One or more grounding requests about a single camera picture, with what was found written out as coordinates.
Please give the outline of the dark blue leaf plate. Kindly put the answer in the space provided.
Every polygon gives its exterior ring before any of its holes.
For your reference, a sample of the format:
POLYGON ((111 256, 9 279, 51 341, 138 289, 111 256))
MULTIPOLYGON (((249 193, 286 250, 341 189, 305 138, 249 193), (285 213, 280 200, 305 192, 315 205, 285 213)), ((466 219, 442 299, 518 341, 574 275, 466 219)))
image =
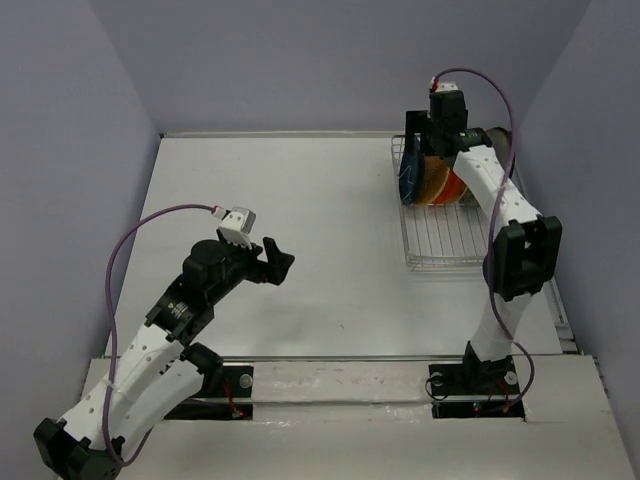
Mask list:
POLYGON ((398 169, 398 189, 403 205, 412 205, 416 201, 424 175, 425 162, 419 139, 406 138, 398 169))

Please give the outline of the tan woven round plate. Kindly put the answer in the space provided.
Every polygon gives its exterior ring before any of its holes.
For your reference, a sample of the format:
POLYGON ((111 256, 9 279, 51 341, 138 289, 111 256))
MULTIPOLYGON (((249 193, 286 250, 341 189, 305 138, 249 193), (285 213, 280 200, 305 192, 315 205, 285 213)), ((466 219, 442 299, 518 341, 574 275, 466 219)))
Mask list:
POLYGON ((422 177, 415 203, 417 205, 429 205, 444 190, 450 169, 448 165, 437 156, 424 157, 424 175, 422 177))

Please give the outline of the orange glossy plate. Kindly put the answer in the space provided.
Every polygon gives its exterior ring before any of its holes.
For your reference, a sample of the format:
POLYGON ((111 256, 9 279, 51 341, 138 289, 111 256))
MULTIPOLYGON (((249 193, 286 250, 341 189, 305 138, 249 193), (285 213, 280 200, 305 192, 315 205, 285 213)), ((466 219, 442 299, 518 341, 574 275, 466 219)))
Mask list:
POLYGON ((432 201, 433 205, 447 205, 458 202, 467 192, 464 181, 451 169, 448 170, 446 180, 438 195, 432 201))

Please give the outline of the grey deer plate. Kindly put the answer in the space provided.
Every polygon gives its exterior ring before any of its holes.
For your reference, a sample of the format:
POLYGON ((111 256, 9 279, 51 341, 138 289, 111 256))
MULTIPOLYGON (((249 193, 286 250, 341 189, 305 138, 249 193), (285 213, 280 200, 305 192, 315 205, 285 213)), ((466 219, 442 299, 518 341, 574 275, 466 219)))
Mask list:
MULTIPOLYGON (((506 168, 512 144, 512 132, 503 127, 493 127, 487 129, 486 134, 492 143, 500 165, 503 168, 506 168)), ((464 193, 464 195, 460 199, 460 203, 465 207, 479 207, 476 198, 470 190, 467 190, 464 193)))

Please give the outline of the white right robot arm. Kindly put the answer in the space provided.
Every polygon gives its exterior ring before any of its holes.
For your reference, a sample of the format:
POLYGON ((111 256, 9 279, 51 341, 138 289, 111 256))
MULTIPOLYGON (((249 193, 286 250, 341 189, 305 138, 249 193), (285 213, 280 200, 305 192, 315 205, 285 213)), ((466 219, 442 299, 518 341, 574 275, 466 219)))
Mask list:
POLYGON ((489 220, 483 276, 489 297, 455 377, 482 392, 509 368, 514 334, 534 295, 554 275, 562 224, 544 216, 513 183, 485 130, 468 125, 464 94, 436 86, 426 111, 405 115, 398 187, 405 205, 437 205, 470 193, 489 220))

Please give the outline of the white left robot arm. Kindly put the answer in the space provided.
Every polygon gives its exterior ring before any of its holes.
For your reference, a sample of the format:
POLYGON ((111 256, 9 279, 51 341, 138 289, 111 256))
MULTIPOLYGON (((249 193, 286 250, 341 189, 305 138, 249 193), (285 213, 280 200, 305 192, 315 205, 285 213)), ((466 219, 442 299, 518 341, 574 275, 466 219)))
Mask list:
POLYGON ((215 305, 244 281, 281 285, 294 261, 269 237, 249 248, 222 239, 196 243, 108 373, 59 419, 36 427, 43 463, 62 479, 116 478, 169 412, 219 388, 223 360, 196 340, 215 305))

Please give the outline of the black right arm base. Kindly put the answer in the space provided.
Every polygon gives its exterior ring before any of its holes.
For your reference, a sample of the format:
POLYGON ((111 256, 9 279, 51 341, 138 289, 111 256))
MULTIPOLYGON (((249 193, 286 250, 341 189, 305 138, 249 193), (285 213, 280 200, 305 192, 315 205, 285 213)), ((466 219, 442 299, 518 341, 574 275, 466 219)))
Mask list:
POLYGON ((520 385, 512 361, 501 373, 471 385, 463 376, 461 363, 429 366, 425 393, 432 401, 431 413, 436 420, 514 418, 525 419, 520 385))

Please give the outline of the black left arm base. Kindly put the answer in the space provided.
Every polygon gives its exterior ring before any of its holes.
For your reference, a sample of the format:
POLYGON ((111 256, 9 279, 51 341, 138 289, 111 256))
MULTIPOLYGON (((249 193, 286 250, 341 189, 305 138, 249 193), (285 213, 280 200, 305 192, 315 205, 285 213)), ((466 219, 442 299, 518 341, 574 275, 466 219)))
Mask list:
POLYGON ((246 421, 253 417, 254 365, 225 363, 219 380, 202 389, 165 415, 165 420, 246 421))

